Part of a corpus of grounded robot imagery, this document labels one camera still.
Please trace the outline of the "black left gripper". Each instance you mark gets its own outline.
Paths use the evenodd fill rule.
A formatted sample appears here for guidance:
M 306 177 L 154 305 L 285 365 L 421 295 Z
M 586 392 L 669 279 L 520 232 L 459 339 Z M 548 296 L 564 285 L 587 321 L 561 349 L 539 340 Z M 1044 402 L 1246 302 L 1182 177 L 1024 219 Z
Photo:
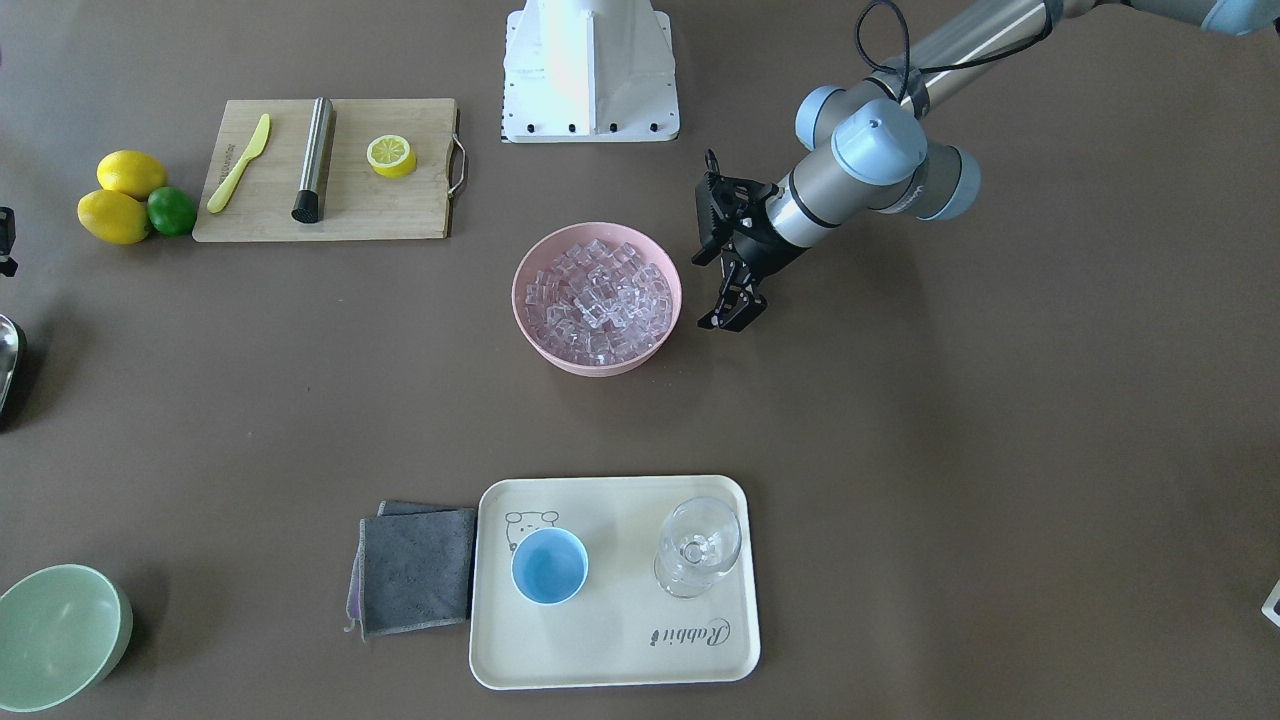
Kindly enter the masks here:
M 759 283 L 780 273 L 805 249 L 788 242 L 774 228 L 765 201 L 780 187 L 707 170 L 695 186 L 699 249 L 692 264 L 708 266 L 721 260 L 722 283 L 703 329 L 741 332 L 768 307 Z

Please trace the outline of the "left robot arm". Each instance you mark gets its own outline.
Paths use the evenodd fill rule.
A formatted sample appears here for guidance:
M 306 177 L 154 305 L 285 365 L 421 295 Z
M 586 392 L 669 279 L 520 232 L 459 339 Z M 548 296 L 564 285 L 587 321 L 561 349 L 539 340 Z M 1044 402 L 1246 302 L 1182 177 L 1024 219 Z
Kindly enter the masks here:
M 969 152 L 929 140 L 923 118 L 991 65 L 1047 40 L 1091 1 L 978 1 L 919 42 L 869 60 L 849 88 L 820 86 L 803 100 L 795 135 L 806 155 L 777 182 L 727 176 L 713 151 L 695 188 L 699 266 L 719 263 L 708 331 L 740 332 L 767 309 L 760 284 L 860 211 L 924 222 L 964 214 L 980 192 Z

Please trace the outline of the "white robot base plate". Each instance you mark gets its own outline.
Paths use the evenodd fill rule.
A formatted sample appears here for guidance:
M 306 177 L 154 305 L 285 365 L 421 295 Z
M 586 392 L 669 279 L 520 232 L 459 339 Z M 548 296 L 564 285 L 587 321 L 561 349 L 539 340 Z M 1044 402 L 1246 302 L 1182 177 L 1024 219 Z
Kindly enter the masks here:
M 526 1 L 506 18 L 507 143 L 678 137 L 671 18 L 649 1 Z

